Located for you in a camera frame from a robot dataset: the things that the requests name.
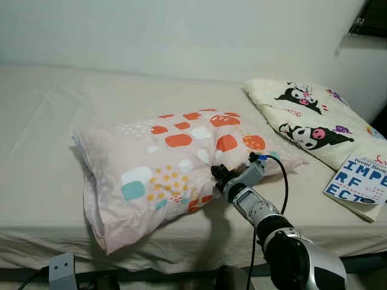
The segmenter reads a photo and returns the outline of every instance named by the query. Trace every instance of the white pillow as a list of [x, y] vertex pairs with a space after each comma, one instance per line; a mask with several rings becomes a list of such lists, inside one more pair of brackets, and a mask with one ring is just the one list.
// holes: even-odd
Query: white pillow
[[266, 79], [245, 89], [276, 131], [333, 169], [352, 153], [386, 165], [387, 142], [332, 89]]

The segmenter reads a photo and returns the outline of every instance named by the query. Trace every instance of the mattress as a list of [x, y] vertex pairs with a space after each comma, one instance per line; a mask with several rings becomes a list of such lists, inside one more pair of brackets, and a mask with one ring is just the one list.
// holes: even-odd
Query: mattress
[[[71, 251], [77, 271], [123, 267], [162, 272], [248, 266], [253, 229], [222, 199], [106, 256], [83, 213], [85, 166], [71, 133], [192, 108], [262, 115], [238, 83], [174, 80], [79, 69], [0, 66], [0, 268], [40, 268]], [[369, 224], [322, 194], [333, 171], [309, 162], [289, 172], [285, 213], [314, 242], [340, 256], [387, 250], [387, 210]], [[279, 208], [280, 176], [256, 186]], [[264, 263], [257, 250], [255, 263]]]

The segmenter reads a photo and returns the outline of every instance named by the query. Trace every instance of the yellow dot pattern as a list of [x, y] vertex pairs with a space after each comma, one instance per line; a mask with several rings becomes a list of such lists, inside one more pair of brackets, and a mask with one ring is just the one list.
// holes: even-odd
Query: yellow dot pattern
[[[181, 199], [179, 196], [182, 194], [182, 192], [186, 192], [190, 189], [189, 185], [187, 184], [187, 182], [189, 182], [189, 177], [187, 175], [179, 176], [179, 173], [174, 171], [174, 168], [171, 165], [167, 165], [164, 168], [156, 168], [155, 172], [159, 175], [157, 177], [152, 177], [149, 182], [153, 184], [154, 190], [158, 192], [156, 192], [156, 194], [148, 195], [148, 201], [153, 201], [155, 198], [163, 199], [166, 196], [169, 196], [169, 200], [178, 202], [179, 199]], [[198, 195], [197, 188], [192, 188], [191, 198], [196, 199], [198, 198]]]

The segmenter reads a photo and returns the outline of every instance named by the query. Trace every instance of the pillow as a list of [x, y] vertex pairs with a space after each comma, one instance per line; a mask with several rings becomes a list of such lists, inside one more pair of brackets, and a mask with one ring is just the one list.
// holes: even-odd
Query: pillow
[[333, 169], [352, 153], [386, 165], [387, 142], [332, 89], [265, 79], [245, 89], [275, 130]]
[[[302, 163], [266, 123], [252, 125], [235, 112], [214, 109], [91, 129], [73, 139], [93, 173], [85, 213], [108, 254], [209, 202], [212, 165], [234, 169], [250, 152], [276, 155], [288, 170]], [[267, 161], [267, 175], [279, 172]]]

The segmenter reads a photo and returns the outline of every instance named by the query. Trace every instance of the black cable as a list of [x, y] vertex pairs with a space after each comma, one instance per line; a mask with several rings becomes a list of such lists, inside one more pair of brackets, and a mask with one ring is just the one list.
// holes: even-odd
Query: black cable
[[251, 261], [251, 263], [250, 263], [249, 276], [247, 276], [247, 286], [246, 286], [246, 290], [249, 290], [249, 288], [250, 288], [250, 282], [251, 282], [252, 274], [253, 274], [254, 257], [255, 257], [255, 244], [256, 244], [256, 228], [254, 227], [253, 249], [252, 249], [252, 261]]
[[24, 289], [24, 287], [26, 287], [27, 284], [33, 281], [34, 279], [38, 277], [44, 277], [44, 276], [48, 276], [48, 266], [41, 268], [40, 270], [35, 272], [30, 278], [26, 279], [26, 281], [24, 281], [23, 284], [20, 285], [18, 290]]
[[277, 157], [274, 157], [272, 155], [263, 155], [263, 156], [269, 157], [269, 158], [273, 159], [274, 161], [276, 161], [282, 170], [282, 174], [283, 174], [284, 179], [285, 179], [285, 199], [284, 199], [284, 203], [282, 205], [281, 214], [284, 214], [285, 209], [286, 209], [286, 205], [288, 204], [288, 196], [289, 196], [289, 183], [288, 183], [288, 177], [286, 175], [285, 167], [282, 165], [282, 163], [280, 162], [280, 160]]
[[[262, 155], [262, 156], [269, 157], [269, 158], [273, 159], [274, 161], [276, 161], [279, 164], [279, 166], [280, 166], [280, 168], [282, 170], [282, 174], [283, 174], [284, 179], [285, 179], [285, 199], [284, 199], [284, 203], [282, 205], [281, 214], [284, 214], [285, 213], [285, 209], [286, 209], [286, 205], [288, 204], [288, 196], [289, 196], [289, 183], [288, 183], [288, 177], [286, 175], [285, 167], [282, 165], [282, 163], [280, 162], [280, 160], [277, 157], [274, 157], [272, 155]], [[249, 275], [247, 276], [246, 290], [250, 289], [250, 282], [251, 282], [252, 274], [253, 274], [254, 256], [255, 256], [255, 243], [256, 243], [256, 228], [254, 227], [252, 261], [250, 263]]]

